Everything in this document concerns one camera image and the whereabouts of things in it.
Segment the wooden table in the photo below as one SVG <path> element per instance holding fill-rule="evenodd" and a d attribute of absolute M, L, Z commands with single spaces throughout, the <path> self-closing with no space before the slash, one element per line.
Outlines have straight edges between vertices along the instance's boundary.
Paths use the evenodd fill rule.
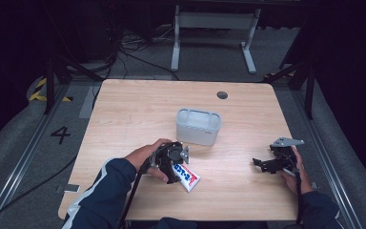
<path fill-rule="evenodd" d="M 223 91 L 228 98 L 220 99 Z M 252 158 L 274 158 L 270 144 L 291 137 L 272 86 L 252 83 L 106 80 L 73 167 L 60 218 L 89 188 L 104 161 L 123 157 L 164 137 L 176 140 L 175 117 L 181 108 L 217 112 L 222 126 L 212 147 L 190 145 L 190 168 L 201 176 L 187 192 L 143 176 L 129 220 L 172 217 L 192 220 L 293 220 L 296 197 L 280 175 L 261 173 Z"/>

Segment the number 4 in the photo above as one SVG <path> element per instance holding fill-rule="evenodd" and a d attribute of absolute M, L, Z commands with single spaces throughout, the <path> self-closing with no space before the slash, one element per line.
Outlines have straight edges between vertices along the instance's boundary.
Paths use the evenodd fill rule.
<path fill-rule="evenodd" d="M 61 127 L 61 129 L 53 132 L 51 134 L 51 136 L 61 136 L 61 138 L 59 139 L 59 144 L 61 145 L 62 141 L 64 140 L 64 136 L 70 136 L 71 135 L 71 134 L 67 134 L 67 130 L 68 130 L 68 127 L 63 126 L 63 127 Z"/>

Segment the gray floor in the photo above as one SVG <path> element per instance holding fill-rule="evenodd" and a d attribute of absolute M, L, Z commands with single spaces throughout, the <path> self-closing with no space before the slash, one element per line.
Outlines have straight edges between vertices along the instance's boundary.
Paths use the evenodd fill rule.
<path fill-rule="evenodd" d="M 266 73 L 279 71 L 278 66 L 293 42 L 297 29 L 256 31 L 251 45 L 257 69 L 255 75 L 248 74 L 239 49 L 239 43 L 246 37 L 246 33 L 229 31 L 225 35 L 215 35 L 216 32 L 221 31 L 182 33 L 179 71 L 175 73 L 180 80 L 259 82 Z M 171 65 L 172 46 L 173 42 L 166 39 L 144 51 L 129 53 L 168 69 Z M 165 69 L 143 63 L 123 53 L 118 56 L 110 78 L 174 80 Z M 37 82 L 38 79 L 30 85 L 28 96 Z M 286 87 L 287 82 L 287 78 L 277 80 L 273 84 L 274 90 L 293 138 L 306 142 L 298 148 L 311 180 L 318 184 L 320 192 L 330 195 L 343 206 L 339 221 L 344 228 L 366 228 L 364 167 L 337 125 L 318 85 L 314 94 L 314 120 L 311 121 L 305 118 L 299 105 L 304 89 L 292 92 Z M 73 97 L 72 102 L 60 102 L 51 115 L 43 115 L 45 103 L 31 101 L 0 133 L 0 197 L 8 197 L 4 203 L 58 172 L 78 153 L 89 123 L 93 94 L 97 92 L 100 83 L 94 83 L 85 76 L 76 76 L 69 87 L 57 86 L 59 93 L 58 88 L 61 87 L 66 96 Z M 46 128 L 39 140 L 34 142 L 35 147 L 32 147 L 29 142 L 36 136 L 36 130 L 42 123 L 46 124 L 43 125 Z M 51 133 L 63 126 L 68 127 L 67 133 L 71 136 L 65 137 L 63 143 L 59 144 L 60 137 L 51 136 Z M 25 158 L 24 152 L 30 148 L 33 150 L 29 151 L 30 164 L 26 163 L 25 173 L 20 173 L 16 181 L 7 182 L 13 180 L 10 175 L 16 171 L 19 159 Z M 335 168 L 334 173 L 327 169 L 331 166 Z M 57 211 L 62 194 L 55 191 L 58 186 L 67 183 L 71 167 L 1 213 L 0 228 L 60 228 L 62 220 L 57 216 Z M 11 193 L 1 193 L 6 184 L 13 185 Z M 283 228 L 288 223 L 271 221 L 269 226 L 272 229 Z"/>

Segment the metal rail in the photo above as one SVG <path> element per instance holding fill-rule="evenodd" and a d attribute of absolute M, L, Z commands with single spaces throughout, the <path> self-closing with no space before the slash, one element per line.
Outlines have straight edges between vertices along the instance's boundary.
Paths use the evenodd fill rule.
<path fill-rule="evenodd" d="M 293 98 L 295 99 L 295 103 L 297 104 L 298 109 L 303 114 L 304 123 L 308 128 L 309 133 L 311 134 L 314 144 L 317 149 L 317 157 L 319 158 L 319 162 L 323 168 L 323 171 L 326 175 L 326 178 L 331 185 L 332 191 L 335 194 L 335 198 L 340 207 L 340 211 L 343 214 L 348 228 L 362 228 L 361 223 L 356 215 L 356 211 L 352 206 L 351 201 L 349 200 L 346 190 L 336 172 L 332 161 L 329 158 L 329 155 L 319 137 L 319 133 L 316 130 L 315 124 L 312 120 L 310 120 L 304 109 L 304 101 L 300 91 L 292 92 Z"/>
<path fill-rule="evenodd" d="M 57 86 L 58 90 L 55 96 L 55 101 L 61 101 L 61 99 L 65 96 L 69 86 L 70 86 L 69 84 Z M 29 141 L 29 144 L 27 145 L 25 151 L 23 152 L 23 155 L 20 157 L 19 161 L 17 162 L 16 166 L 11 172 L 5 184 L 5 187 L 2 189 L 0 193 L 0 210 L 10 202 L 11 198 L 16 192 L 20 184 L 20 181 L 22 180 L 24 174 L 28 170 L 29 165 L 31 164 L 31 160 L 33 159 L 36 153 L 36 148 L 40 143 L 42 134 L 45 132 L 47 126 L 49 125 L 51 118 L 53 117 L 55 110 L 58 107 L 58 104 L 60 103 L 59 102 L 54 103 L 50 112 L 48 114 L 43 115 L 43 117 L 40 120 L 40 123 L 38 124 L 34 134 L 31 137 L 31 140 Z"/>

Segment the small box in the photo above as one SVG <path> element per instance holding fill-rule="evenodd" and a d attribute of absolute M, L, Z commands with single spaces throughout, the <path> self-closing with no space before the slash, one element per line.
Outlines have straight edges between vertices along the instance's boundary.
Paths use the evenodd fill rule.
<path fill-rule="evenodd" d="M 180 109 L 176 116 L 176 138 L 179 141 L 212 146 L 221 127 L 221 117 L 214 112 Z"/>

